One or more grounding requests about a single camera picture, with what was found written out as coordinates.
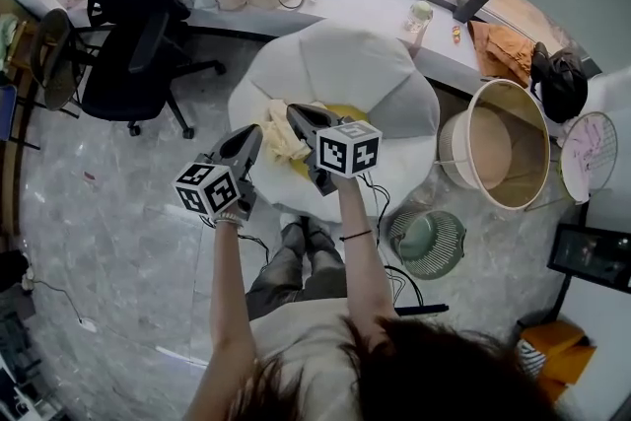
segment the white round ottoman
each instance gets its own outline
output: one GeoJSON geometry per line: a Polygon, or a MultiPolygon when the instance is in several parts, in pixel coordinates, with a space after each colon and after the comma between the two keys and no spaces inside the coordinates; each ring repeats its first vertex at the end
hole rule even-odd
{"type": "MultiPolygon", "coordinates": [[[[318,22],[265,45],[228,103],[232,129],[269,119],[268,102],[351,105],[384,133],[375,184],[387,189],[394,211],[427,177],[436,155],[440,109],[407,49],[394,38],[318,22]]],[[[256,190],[275,207],[340,222],[337,192],[322,197],[289,164],[278,165],[261,148],[250,170],[256,190]]],[[[366,210],[378,216],[384,199],[360,181],[366,210]]]]}

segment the dark hair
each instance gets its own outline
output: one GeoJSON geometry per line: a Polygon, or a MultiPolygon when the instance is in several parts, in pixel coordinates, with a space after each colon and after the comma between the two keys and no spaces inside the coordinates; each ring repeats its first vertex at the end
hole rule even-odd
{"type": "Polygon", "coordinates": [[[418,320],[378,319],[387,339],[369,349],[345,319],[353,343],[342,350],[358,382],[364,421],[385,419],[559,420],[515,354],[491,337],[457,334],[418,320]]]}
{"type": "Polygon", "coordinates": [[[281,388],[282,359],[277,356],[257,363],[251,380],[244,385],[226,416],[229,420],[300,421],[300,385],[302,371],[281,388]]]}

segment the green cloth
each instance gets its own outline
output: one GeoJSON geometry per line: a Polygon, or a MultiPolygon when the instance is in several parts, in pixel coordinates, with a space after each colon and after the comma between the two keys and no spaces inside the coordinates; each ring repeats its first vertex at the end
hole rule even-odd
{"type": "Polygon", "coordinates": [[[18,17],[16,15],[0,15],[0,62],[4,69],[5,60],[7,58],[7,50],[13,41],[18,26],[18,17]]]}

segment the white shirt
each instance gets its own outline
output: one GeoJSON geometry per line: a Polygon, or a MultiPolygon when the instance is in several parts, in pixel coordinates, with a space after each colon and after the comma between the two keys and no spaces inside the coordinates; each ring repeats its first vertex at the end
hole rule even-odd
{"type": "Polygon", "coordinates": [[[303,370],[301,412],[305,421],[360,419],[352,387],[357,381],[339,345],[352,342],[341,321],[346,299],[286,304],[251,323],[261,361],[282,357],[281,387],[303,370]]]}

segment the gray pants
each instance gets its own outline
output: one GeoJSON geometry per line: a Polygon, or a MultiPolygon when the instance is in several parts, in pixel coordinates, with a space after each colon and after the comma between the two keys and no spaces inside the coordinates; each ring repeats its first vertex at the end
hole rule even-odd
{"type": "Polygon", "coordinates": [[[245,294],[249,320],[268,315],[291,302],[346,298],[346,270],[333,240],[315,232],[306,247],[300,225],[282,232],[283,245],[245,294]],[[312,265],[312,275],[303,287],[303,256],[312,265]]]}

